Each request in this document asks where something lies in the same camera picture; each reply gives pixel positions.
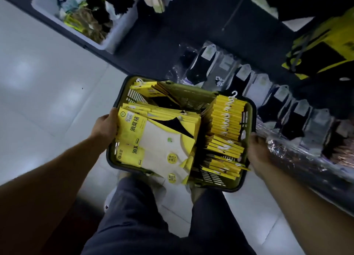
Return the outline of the person's left hand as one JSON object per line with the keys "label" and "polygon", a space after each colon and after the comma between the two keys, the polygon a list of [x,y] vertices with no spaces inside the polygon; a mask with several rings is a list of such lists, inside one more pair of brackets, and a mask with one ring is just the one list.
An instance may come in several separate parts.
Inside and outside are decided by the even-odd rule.
{"label": "person's left hand", "polygon": [[105,151],[117,134],[117,128],[109,128],[109,113],[99,117],[88,139],[93,144],[94,150],[101,154]]}

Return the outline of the person's right forearm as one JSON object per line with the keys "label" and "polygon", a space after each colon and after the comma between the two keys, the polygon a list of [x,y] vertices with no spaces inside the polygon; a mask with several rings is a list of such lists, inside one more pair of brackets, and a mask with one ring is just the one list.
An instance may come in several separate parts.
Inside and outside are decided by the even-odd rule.
{"label": "person's right forearm", "polygon": [[354,255],[354,217],[268,162],[251,162],[306,255]]}

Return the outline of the yellow and black box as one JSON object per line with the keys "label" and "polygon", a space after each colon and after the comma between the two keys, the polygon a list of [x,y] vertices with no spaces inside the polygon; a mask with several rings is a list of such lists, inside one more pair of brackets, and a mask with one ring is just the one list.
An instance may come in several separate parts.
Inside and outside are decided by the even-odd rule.
{"label": "yellow and black box", "polygon": [[354,80],[354,7],[294,40],[282,67],[301,80]]}

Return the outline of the person's left forearm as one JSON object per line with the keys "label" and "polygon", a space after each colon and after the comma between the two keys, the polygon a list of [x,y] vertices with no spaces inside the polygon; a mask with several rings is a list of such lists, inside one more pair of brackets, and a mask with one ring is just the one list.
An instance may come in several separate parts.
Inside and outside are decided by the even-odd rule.
{"label": "person's left forearm", "polygon": [[92,134],[0,186],[0,255],[38,255],[114,136]]}

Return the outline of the heap of assorted socks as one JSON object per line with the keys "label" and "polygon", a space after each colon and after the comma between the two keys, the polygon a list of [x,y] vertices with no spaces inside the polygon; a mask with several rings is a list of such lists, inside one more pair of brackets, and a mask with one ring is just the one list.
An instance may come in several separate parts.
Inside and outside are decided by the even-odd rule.
{"label": "heap of assorted socks", "polygon": [[101,44],[116,22],[138,0],[57,0],[57,17],[67,26]]}

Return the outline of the white tray with black goods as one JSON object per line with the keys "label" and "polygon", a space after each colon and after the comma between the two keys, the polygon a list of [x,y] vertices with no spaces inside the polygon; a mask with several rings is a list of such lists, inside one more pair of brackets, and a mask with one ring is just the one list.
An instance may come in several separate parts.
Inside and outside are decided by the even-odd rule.
{"label": "white tray with black goods", "polygon": [[354,0],[251,0],[296,32],[313,19],[342,15],[354,7]]}

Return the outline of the pile of yellow sock packets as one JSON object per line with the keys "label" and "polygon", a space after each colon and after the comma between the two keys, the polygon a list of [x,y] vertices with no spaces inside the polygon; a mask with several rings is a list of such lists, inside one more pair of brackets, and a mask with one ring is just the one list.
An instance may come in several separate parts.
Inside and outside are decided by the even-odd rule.
{"label": "pile of yellow sock packets", "polygon": [[171,184],[187,184],[201,115],[182,109],[164,82],[136,79],[118,108],[115,156]]}

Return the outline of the row of clear bagged socks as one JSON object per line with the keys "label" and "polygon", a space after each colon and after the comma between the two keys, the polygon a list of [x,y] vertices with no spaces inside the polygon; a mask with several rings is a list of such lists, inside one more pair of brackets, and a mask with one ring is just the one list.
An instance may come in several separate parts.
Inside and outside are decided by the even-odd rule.
{"label": "row of clear bagged socks", "polygon": [[270,81],[238,57],[206,41],[200,50],[179,46],[179,58],[166,74],[173,82],[211,92],[236,91],[255,104],[257,125],[274,141],[311,157],[326,157],[354,168],[354,123],[336,120],[328,109],[296,100],[287,85]]}

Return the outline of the black display shelf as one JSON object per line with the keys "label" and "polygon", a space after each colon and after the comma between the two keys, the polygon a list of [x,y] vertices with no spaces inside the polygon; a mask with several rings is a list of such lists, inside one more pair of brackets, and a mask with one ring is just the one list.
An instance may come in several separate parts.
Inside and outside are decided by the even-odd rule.
{"label": "black display shelf", "polygon": [[180,44],[197,48],[210,40],[267,73],[276,83],[290,85],[296,98],[329,108],[339,119],[354,114],[354,84],[350,81],[315,84],[306,80],[301,84],[281,67],[293,41],[314,28],[317,20],[294,32],[251,0],[174,0],[162,14],[153,13],[141,1],[138,20],[110,54],[89,46],[39,13],[32,6],[34,0],[6,1],[124,73],[162,79],[177,58]]}

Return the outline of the person's white right shoe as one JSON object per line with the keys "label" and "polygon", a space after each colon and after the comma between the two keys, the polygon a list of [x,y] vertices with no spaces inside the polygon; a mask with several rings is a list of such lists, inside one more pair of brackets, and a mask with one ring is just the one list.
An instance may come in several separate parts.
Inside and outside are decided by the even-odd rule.
{"label": "person's white right shoe", "polygon": [[206,189],[196,186],[195,184],[189,185],[190,196],[192,203],[195,204],[197,200],[204,194]]}

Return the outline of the white plastic bin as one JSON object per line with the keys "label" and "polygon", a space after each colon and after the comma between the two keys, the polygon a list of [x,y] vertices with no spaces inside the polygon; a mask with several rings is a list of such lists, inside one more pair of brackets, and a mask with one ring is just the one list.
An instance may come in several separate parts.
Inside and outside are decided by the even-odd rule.
{"label": "white plastic bin", "polygon": [[106,39],[103,40],[102,43],[98,44],[79,31],[67,26],[58,18],[60,8],[57,4],[57,0],[32,0],[31,5],[33,9],[45,16],[47,19],[67,30],[70,35],[74,35],[77,38],[82,39],[88,45],[91,45],[98,50],[107,51],[111,54],[114,54],[119,43],[123,40],[129,30],[133,27],[135,21],[138,19],[137,7],[134,5],[126,14],[114,21],[113,28],[110,30],[110,33]]}

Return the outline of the olive green shopping basket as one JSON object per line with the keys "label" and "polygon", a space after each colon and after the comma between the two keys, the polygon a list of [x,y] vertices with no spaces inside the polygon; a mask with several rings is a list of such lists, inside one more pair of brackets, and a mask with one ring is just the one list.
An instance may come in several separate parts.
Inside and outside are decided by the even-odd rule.
{"label": "olive green shopping basket", "polygon": [[[120,89],[119,95],[114,103],[115,108],[118,109],[122,105],[122,103],[126,102],[126,99],[128,98],[128,91],[129,91],[128,86],[138,78],[141,78],[144,81],[156,81],[156,80],[144,78],[139,75],[128,76],[125,79]],[[203,110],[205,110],[206,107],[215,99],[217,95],[221,95],[219,92],[210,92],[210,91],[203,90],[201,88],[181,85],[171,81],[161,81],[161,82],[164,82],[163,86],[181,104],[182,109],[196,112],[199,113],[200,115],[203,112]],[[250,163],[247,157],[247,149],[249,146],[248,138],[250,136],[250,133],[255,132],[256,130],[256,107],[252,101],[250,101],[245,97],[237,95],[237,98],[247,102],[247,106],[245,109],[245,111],[248,112],[246,116],[246,124],[247,124],[246,138],[243,141],[246,144],[246,154],[241,162],[242,163],[245,162],[248,171],[250,171],[249,169]],[[205,158],[206,155],[206,151],[204,151],[204,145],[205,145],[205,127],[201,119],[201,125],[200,125],[199,133],[197,136],[197,142],[196,142],[196,153],[194,156],[194,162],[192,164],[192,169],[187,184],[193,183],[198,187],[219,189],[228,193],[233,193],[238,191],[242,187],[248,171],[242,171],[241,176],[237,178],[235,181],[232,181],[224,177],[221,177],[219,175],[208,173],[206,171],[201,170],[200,165],[202,159]],[[132,173],[143,173],[147,176],[159,177],[158,175],[153,174],[152,172],[148,172],[144,169],[138,169],[133,166],[124,165],[118,162],[114,152],[115,146],[116,146],[116,141],[114,139],[114,141],[110,144],[110,146],[106,151],[107,162],[112,168],[125,170],[127,172],[132,172]]]}

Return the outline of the row of hooked yellow packets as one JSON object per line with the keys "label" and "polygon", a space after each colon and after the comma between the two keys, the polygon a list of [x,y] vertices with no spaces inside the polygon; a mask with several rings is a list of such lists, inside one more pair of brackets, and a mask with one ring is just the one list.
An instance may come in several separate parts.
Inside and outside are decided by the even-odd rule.
{"label": "row of hooked yellow packets", "polygon": [[248,171],[246,154],[247,102],[237,98],[237,91],[230,96],[217,95],[201,113],[205,127],[205,158],[201,170],[235,181],[242,171]]}

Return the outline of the person's dark trousers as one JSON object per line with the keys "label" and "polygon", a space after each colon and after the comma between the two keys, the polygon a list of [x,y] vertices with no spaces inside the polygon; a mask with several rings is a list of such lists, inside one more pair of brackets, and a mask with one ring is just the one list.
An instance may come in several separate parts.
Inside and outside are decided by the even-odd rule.
{"label": "person's dark trousers", "polygon": [[81,255],[256,255],[220,190],[199,189],[187,237],[169,232],[152,188],[122,178],[96,233]]}

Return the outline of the person's right hand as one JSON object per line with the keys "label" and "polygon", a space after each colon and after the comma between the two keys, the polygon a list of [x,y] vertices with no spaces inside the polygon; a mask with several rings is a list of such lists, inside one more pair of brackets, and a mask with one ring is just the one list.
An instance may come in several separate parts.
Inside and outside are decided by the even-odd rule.
{"label": "person's right hand", "polygon": [[249,150],[247,149],[247,157],[250,161],[252,168],[255,171],[255,174],[264,179],[264,176],[269,172],[273,167],[273,163],[270,156],[270,151],[266,143],[266,139],[262,138],[262,147],[258,150]]}

